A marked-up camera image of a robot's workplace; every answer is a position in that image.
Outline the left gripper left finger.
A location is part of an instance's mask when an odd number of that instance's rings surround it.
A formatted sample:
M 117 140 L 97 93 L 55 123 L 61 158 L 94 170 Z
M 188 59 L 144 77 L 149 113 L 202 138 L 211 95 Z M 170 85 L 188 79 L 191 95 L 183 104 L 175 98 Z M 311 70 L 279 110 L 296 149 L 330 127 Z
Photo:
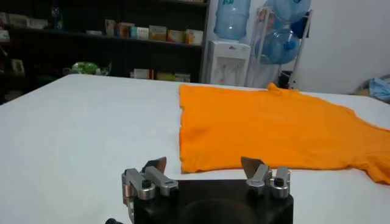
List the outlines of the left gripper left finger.
M 179 192 L 179 182 L 164 174 L 166 162 L 166 157 L 161 157 L 149 160 L 140 171 L 126 169 L 121 175 L 123 204 L 130 207 L 135 198 L 149 201 L 158 195 L 175 197 Z

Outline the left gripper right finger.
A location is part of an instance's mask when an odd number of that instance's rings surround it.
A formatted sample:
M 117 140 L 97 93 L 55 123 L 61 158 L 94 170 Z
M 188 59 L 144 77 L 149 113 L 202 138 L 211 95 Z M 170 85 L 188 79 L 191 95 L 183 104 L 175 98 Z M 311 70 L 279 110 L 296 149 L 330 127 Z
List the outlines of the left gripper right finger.
M 291 172 L 287 167 L 279 167 L 273 176 L 271 168 L 260 159 L 242 156 L 241 165 L 247 177 L 247 187 L 256 196 L 264 195 L 266 189 L 274 198 L 290 195 Z

